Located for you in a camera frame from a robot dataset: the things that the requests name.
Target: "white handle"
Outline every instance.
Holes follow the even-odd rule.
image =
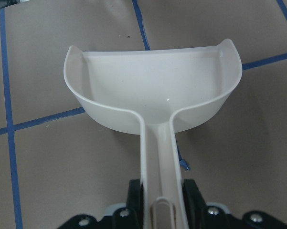
[[[141,132],[144,229],[188,229],[175,134],[169,122]]]

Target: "white object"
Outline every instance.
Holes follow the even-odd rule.
[[[217,46],[135,52],[69,48],[64,79],[100,124],[140,134],[144,229],[187,229],[175,134],[221,108],[242,75],[231,40]]]

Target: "white dustpan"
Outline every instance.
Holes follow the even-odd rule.
[[[221,108],[242,75],[231,40],[217,46],[136,52],[69,48],[64,78],[94,120],[140,134],[144,229],[187,229],[176,132]]]

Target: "floor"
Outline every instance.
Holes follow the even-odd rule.
[[[70,45],[157,50],[225,38],[239,51],[242,80],[210,121],[176,134],[192,168],[182,175],[236,217],[259,209],[287,223],[287,0],[138,5],[144,27],[131,0],[0,10],[0,229],[54,229],[80,213],[101,219],[140,177],[139,136],[96,123],[65,85]]]

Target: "black and white object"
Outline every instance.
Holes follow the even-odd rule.
[[[29,1],[29,0],[0,0],[0,9],[7,7],[7,6],[17,4],[17,3],[22,3],[25,1]]]

